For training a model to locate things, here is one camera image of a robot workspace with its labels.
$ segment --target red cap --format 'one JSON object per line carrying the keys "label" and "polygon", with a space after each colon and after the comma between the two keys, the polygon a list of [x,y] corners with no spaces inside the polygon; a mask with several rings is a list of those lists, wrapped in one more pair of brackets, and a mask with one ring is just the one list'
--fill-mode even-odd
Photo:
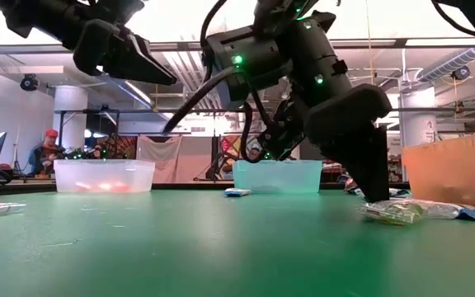
{"label": "red cap", "polygon": [[45,132],[45,136],[47,137],[52,137],[52,138],[58,138],[58,131],[54,129],[49,129],[47,132]]}

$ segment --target orange object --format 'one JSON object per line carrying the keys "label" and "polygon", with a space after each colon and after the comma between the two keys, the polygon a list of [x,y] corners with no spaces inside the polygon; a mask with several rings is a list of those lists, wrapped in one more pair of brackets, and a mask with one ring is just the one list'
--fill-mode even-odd
{"label": "orange object", "polygon": [[0,170],[12,170],[12,167],[9,165],[9,164],[6,164],[6,163],[1,163],[0,164]]}
{"label": "orange object", "polygon": [[113,191],[113,192],[127,192],[127,191],[130,191],[130,190],[131,190],[131,187],[127,186],[127,185],[113,186],[113,188],[111,189],[111,191]]}
{"label": "orange object", "polygon": [[475,135],[402,152],[415,199],[475,206]]}

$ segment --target ceiling light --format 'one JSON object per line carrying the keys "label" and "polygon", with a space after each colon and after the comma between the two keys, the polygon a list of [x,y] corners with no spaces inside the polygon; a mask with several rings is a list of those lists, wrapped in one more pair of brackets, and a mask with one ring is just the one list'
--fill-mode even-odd
{"label": "ceiling light", "polygon": [[152,104],[151,99],[149,99],[148,95],[146,95],[144,92],[140,91],[140,89],[136,86],[134,86],[131,82],[125,81],[125,84],[128,85],[134,92],[137,93],[141,98],[143,98],[147,103]]}
{"label": "ceiling light", "polygon": [[395,124],[399,122],[399,119],[392,119],[389,117],[384,117],[382,119],[377,119],[375,121],[377,124]]}
{"label": "ceiling light", "polygon": [[[367,40],[330,40],[334,46],[368,46]],[[372,45],[392,46],[395,45],[395,39],[392,40],[371,40]]]}
{"label": "ceiling light", "polygon": [[475,38],[444,38],[444,39],[413,39],[406,42],[406,46],[454,46],[475,45]]}
{"label": "ceiling light", "polygon": [[102,138],[102,137],[106,137],[107,135],[103,134],[103,133],[99,133],[99,132],[95,132],[92,134],[92,137],[93,138]]}

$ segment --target teal plastic bin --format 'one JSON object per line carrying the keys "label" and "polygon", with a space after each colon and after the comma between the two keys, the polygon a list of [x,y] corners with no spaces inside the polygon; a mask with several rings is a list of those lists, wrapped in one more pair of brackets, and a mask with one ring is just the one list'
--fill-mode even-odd
{"label": "teal plastic bin", "polygon": [[233,164],[234,186],[252,193],[317,193],[321,161],[271,161]]}

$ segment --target ceiling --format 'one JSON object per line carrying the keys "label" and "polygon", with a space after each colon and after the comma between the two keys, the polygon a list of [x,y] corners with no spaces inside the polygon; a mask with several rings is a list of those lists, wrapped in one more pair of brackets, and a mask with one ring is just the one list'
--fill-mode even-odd
{"label": "ceiling", "polygon": [[[223,10],[216,15],[210,27],[211,32],[245,26],[252,22],[252,11],[256,1],[229,0]],[[370,34],[372,39],[400,37],[463,37],[463,34],[449,26],[431,6],[428,0],[365,0],[343,1],[336,7],[336,0],[322,0],[317,9],[337,14],[336,24],[328,32],[331,39],[364,39]],[[200,24],[214,0],[164,1],[152,0],[135,14],[128,27],[152,42],[197,40]],[[445,9],[458,23],[471,27],[464,16],[455,9]],[[49,36],[34,31],[31,37],[23,40],[7,30],[0,13],[0,44],[56,44]],[[340,59],[350,68],[350,78],[354,85],[360,83],[381,84],[390,77],[400,78],[402,71],[413,79],[416,73],[435,63],[444,61],[450,54],[462,49],[338,49]],[[170,69],[179,78],[176,85],[166,87],[141,82],[132,82],[136,88],[159,110],[178,108],[199,85],[203,68],[200,52],[157,52],[157,61]],[[369,77],[369,68],[376,69],[377,77]],[[469,64],[472,77],[455,86],[447,79],[434,82],[436,104],[452,106],[463,101],[465,106],[475,107],[475,61]],[[89,92],[90,106],[108,104],[114,108],[140,108],[141,97],[125,82],[104,78],[93,78],[80,73],[73,64],[70,54],[9,54],[0,56],[0,74],[21,81],[23,73],[36,73],[37,78],[50,87],[73,85],[85,87]],[[387,84],[389,93],[399,92],[396,83]],[[280,81],[276,87],[261,92],[267,109],[273,111],[281,97],[288,91],[287,82]],[[220,108],[217,94],[209,94],[200,108]],[[439,113],[439,121],[467,123],[475,126],[475,112]]]}

